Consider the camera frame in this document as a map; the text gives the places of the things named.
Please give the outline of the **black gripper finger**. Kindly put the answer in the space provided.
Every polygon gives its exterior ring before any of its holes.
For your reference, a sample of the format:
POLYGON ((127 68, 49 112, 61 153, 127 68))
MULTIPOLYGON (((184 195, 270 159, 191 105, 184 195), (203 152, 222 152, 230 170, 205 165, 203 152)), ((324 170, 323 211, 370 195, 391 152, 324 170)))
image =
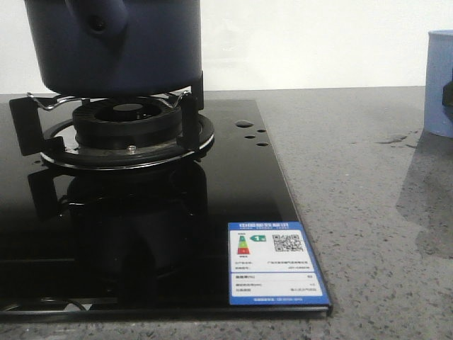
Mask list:
POLYGON ((452 75, 448 79, 447 83, 442 88, 442 107, 443 112, 450 122, 453 121, 453 81, 452 75))

